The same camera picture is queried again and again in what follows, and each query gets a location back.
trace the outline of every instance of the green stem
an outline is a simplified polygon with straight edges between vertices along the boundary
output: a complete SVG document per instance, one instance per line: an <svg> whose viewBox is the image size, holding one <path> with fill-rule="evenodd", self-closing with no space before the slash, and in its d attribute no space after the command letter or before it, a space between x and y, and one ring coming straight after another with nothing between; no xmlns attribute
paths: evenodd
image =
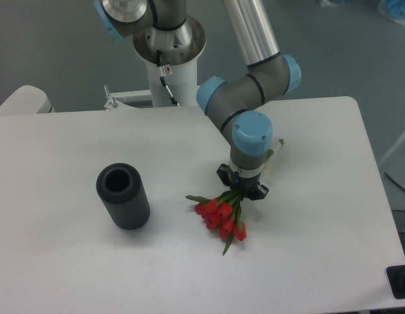
<svg viewBox="0 0 405 314"><path fill-rule="evenodd" d="M226 246L222 252L223 256L227 253L228 249L231 246L231 243L233 243L233 240L234 240L234 233L233 231L231 231L230 234L228 235Z"/></svg>
<svg viewBox="0 0 405 314"><path fill-rule="evenodd" d="M236 207L236 208L233 207L233 212L232 212L232 214L230 215L230 220L234 220L234 219L235 219L235 217L236 217L236 211L237 211L237 207Z"/></svg>
<svg viewBox="0 0 405 314"><path fill-rule="evenodd" d="M224 193L222 193L220 196L216 197L219 200L221 200L223 197L225 197L225 195L227 195L228 193L230 193L230 190L225 191Z"/></svg>
<svg viewBox="0 0 405 314"><path fill-rule="evenodd" d="M229 193L227 195L225 195L222 199L220 199L220 201L217 203L217 206L220 206L221 204L225 203L226 201L229 201L231 199L233 199L237 193L239 193L238 190L235 191L228 191Z"/></svg>
<svg viewBox="0 0 405 314"><path fill-rule="evenodd" d="M191 200L191 201L196 201L203 205L206 205L211 201L209 198L203 198L202 196L187 195L187 196L185 196L185 198L188 200Z"/></svg>
<svg viewBox="0 0 405 314"><path fill-rule="evenodd" d="M241 195L240 195L240 193L239 193L238 195L234 196L234 198L233 198L231 201L229 201L228 203L229 203L232 207L234 207L234 206L237 205L237 203L240 201L240 198L241 198Z"/></svg>
<svg viewBox="0 0 405 314"><path fill-rule="evenodd" d="M243 230L243 223L241 223L241 204L239 203L238 207L237 207L237 211L236 211L236 226L237 226L237 230L239 230L239 232L241 232Z"/></svg>

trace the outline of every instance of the robotic arm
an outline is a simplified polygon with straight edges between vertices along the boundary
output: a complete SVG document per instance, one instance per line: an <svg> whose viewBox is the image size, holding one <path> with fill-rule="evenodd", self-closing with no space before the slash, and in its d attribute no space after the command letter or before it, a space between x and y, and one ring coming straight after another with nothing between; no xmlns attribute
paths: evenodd
<svg viewBox="0 0 405 314"><path fill-rule="evenodd" d="M260 200L268 193L259 179L273 127L266 115L253 110L297 87L301 71L294 58L281 55L262 0L222 2L248 73L231 83L219 77L207 80L195 91L196 100L231 146L229 164L222 164L217 171L222 182L231 189L244 190L250 200ZM163 69L186 65L205 46L201 25L186 15L186 0L96 0L95 7L113 39L134 34L139 55L161 69L156 74L160 81L154 86L149 78L152 96L162 86L173 104L174 96L182 103L186 98L183 93L192 91L189 80L172 91L164 79L169 73Z"/></svg>
<svg viewBox="0 0 405 314"><path fill-rule="evenodd" d="M268 193L259 178L273 128L266 115L253 109L297 87L301 70L294 58L281 55L262 0L222 2L249 73L232 83L213 77L201 85L196 99L231 146L229 165L217 171L222 182L259 200Z"/></svg>

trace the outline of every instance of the gray floor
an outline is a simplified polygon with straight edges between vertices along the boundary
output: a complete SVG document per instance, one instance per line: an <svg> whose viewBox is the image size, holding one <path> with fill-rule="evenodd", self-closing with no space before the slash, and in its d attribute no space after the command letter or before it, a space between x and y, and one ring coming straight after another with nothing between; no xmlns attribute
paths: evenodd
<svg viewBox="0 0 405 314"><path fill-rule="evenodd" d="M132 42L112 43L92 3L0 0L0 104L26 84L44 90L57 111L100 110L104 84L112 92L148 88ZM265 1L281 50L303 72L301 86L284 99L355 98L378 159L405 130L405 26L381 16L377 3ZM207 33L199 83L213 75L234 80L245 74L221 1L188 1L188 12ZM383 170L405 186L405 146ZM384 184L392 208L405 209L405 194Z"/></svg>

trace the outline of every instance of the black object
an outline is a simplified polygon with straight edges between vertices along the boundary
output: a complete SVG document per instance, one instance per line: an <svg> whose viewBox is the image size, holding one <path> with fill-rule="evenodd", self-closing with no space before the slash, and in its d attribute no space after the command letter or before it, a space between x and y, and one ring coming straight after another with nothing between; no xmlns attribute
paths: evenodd
<svg viewBox="0 0 405 314"><path fill-rule="evenodd" d="M133 230L150 217L150 206L138 171L128 164L106 167L97 178L96 190L114 223Z"/></svg>
<svg viewBox="0 0 405 314"><path fill-rule="evenodd" d="M223 133L224 129L226 128L227 124L233 120L236 116L238 116L239 114L245 113L246 111L249 111L248 109L240 109L235 111L234 113L232 113L230 116L228 116L228 118L222 123L221 128L220 128L220 132L221 134Z"/></svg>
<svg viewBox="0 0 405 314"><path fill-rule="evenodd" d="M392 177L390 177L390 175L388 173L384 173L387 178L395 185L397 186L399 189L401 189L401 191L403 191L405 193L405 188L403 188L401 185L399 185Z"/></svg>
<svg viewBox="0 0 405 314"><path fill-rule="evenodd" d="M265 102L266 102L266 96L265 96L265 92L264 92L264 90L263 90L263 86L261 85L261 83L259 82L259 80L258 80L253 74L250 74L250 73L249 73L249 74L246 74L246 77L250 77L250 78L253 80L253 82L255 82L257 88L259 89L260 96L261 96L261 98L262 98L262 105L264 105Z"/></svg>
<svg viewBox="0 0 405 314"><path fill-rule="evenodd" d="M405 314L405 307L396 307L394 309L373 309L371 314Z"/></svg>
<svg viewBox="0 0 405 314"><path fill-rule="evenodd" d="M388 280L396 299L405 299L405 265L387 268Z"/></svg>
<svg viewBox="0 0 405 314"><path fill-rule="evenodd" d="M221 164L217 175L225 186L232 190L244 190L245 198L251 201L263 200L268 195L269 188L259 183L260 173L253 178L239 177L238 172L233 173L226 164Z"/></svg>

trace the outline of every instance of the light blue joint cap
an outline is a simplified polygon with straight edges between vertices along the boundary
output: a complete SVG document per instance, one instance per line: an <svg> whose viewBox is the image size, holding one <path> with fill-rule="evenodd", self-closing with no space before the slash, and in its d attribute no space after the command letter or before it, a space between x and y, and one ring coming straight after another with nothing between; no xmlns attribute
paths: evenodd
<svg viewBox="0 0 405 314"><path fill-rule="evenodd" d="M301 68L295 59L289 54L283 56L289 66L289 85L287 92L290 92L301 83Z"/></svg>
<svg viewBox="0 0 405 314"><path fill-rule="evenodd" d="M200 104L203 113L206 114L209 100L217 88L224 83L226 83L226 81L223 78L211 77L201 85L196 93L196 101Z"/></svg>
<svg viewBox="0 0 405 314"><path fill-rule="evenodd" d="M265 114L246 111L237 117L232 134L240 151L249 156L261 156L272 145L273 126Z"/></svg>
<svg viewBox="0 0 405 314"><path fill-rule="evenodd" d="M122 41L124 38L118 33L118 31L115 29L115 27L113 27L111 21L106 16L105 11L103 11L100 1L95 0L94 6L95 6L95 9L97 10L97 13L99 14L103 24L105 25L107 31L109 32L111 39L113 41Z"/></svg>

